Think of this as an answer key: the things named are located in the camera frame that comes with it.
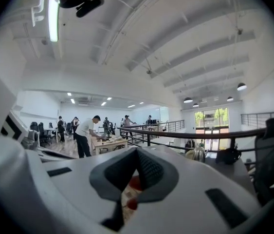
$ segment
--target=white shirt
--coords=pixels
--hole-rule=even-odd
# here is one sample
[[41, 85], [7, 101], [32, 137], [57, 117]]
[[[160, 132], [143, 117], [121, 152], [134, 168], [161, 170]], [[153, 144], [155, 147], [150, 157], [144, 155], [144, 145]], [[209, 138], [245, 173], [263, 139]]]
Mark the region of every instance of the white shirt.
[[88, 136], [89, 135], [89, 129], [93, 130], [93, 121], [92, 119], [88, 118], [83, 123], [81, 123], [77, 129], [76, 133], [81, 136]]

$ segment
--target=railing post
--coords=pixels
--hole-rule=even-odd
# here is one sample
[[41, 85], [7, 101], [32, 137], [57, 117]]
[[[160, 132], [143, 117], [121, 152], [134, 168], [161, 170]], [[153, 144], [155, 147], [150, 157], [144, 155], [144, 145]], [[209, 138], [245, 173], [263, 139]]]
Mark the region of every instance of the railing post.
[[230, 143], [230, 148], [234, 148], [234, 147], [235, 147], [235, 138], [232, 138]]
[[150, 135], [148, 134], [148, 135], [147, 135], [147, 146], [150, 146], [150, 145], [151, 145], [150, 141], [151, 141]]

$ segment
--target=black hair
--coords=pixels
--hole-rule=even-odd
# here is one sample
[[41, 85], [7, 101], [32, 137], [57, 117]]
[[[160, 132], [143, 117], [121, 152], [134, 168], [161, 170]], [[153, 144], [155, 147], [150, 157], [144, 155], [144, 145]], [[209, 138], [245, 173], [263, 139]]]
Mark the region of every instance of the black hair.
[[101, 121], [101, 119], [100, 119], [100, 116], [99, 116], [99, 115], [96, 115], [96, 116], [95, 116], [95, 117], [93, 117], [93, 118], [98, 119], [99, 121]]

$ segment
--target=gray table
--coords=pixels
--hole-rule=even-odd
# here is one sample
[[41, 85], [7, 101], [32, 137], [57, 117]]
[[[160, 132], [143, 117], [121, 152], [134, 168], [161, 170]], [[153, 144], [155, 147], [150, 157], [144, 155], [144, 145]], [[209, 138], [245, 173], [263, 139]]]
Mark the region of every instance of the gray table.
[[251, 182], [247, 169], [241, 159], [232, 165], [226, 165], [223, 162], [217, 164], [215, 158], [207, 157], [205, 163], [256, 196], [254, 185]]

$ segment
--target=pendant light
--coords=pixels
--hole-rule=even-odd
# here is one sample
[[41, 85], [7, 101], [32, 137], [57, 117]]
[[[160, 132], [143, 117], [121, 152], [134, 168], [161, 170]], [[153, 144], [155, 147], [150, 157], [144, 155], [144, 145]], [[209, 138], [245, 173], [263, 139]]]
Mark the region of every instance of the pendant light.
[[185, 98], [184, 99], [184, 103], [190, 103], [190, 102], [192, 102], [193, 100], [190, 98], [190, 97], [187, 97], [187, 98]]
[[237, 86], [237, 90], [238, 90], [238, 91], [242, 91], [242, 90], [244, 90], [244, 89], [246, 89], [246, 88], [247, 88], [247, 86], [246, 86], [246, 84], [243, 83], [243, 82], [241, 82], [241, 83]]

